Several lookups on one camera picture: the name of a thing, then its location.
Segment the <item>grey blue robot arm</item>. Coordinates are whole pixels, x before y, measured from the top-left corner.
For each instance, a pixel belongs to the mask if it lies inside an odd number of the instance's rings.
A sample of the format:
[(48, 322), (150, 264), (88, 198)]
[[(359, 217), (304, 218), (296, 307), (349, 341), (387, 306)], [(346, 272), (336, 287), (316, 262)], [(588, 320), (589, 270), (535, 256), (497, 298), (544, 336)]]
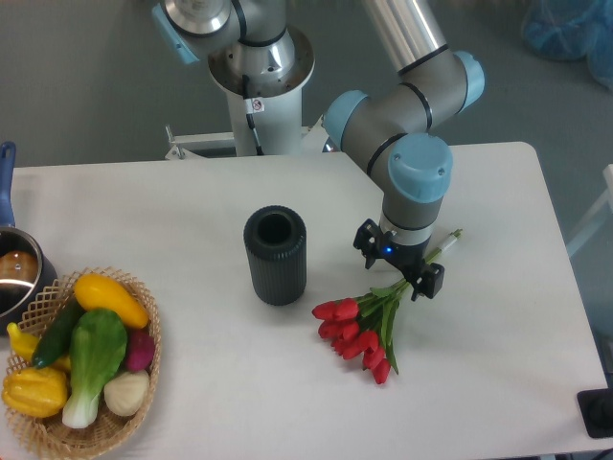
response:
[[(452, 52), (424, 1), (368, 1), (365, 11), (399, 84), (374, 100), (340, 95), (323, 116), (329, 141), (382, 191), (378, 221), (364, 222), (354, 246), (368, 264), (384, 260), (416, 295), (435, 296), (444, 270), (425, 260), (453, 166), (432, 127), (473, 104), (485, 76), (469, 53)], [(303, 136), (302, 90), (314, 55), (288, 24), (282, 1), (161, 1), (152, 15), (186, 63), (205, 60), (225, 92), (237, 156), (295, 154)]]

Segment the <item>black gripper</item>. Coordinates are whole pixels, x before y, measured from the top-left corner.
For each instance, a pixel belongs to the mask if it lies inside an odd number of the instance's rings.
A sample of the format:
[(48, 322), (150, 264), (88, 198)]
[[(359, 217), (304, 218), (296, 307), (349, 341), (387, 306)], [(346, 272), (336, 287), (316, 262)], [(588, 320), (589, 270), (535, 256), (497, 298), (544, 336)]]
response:
[(390, 241), (388, 235), (368, 218), (357, 229), (353, 247), (364, 257), (366, 269), (383, 259), (400, 271), (413, 288), (411, 300), (416, 301), (420, 296), (433, 299), (443, 286), (444, 267), (424, 262), (428, 243), (429, 240), (425, 240), (417, 245), (404, 245)]

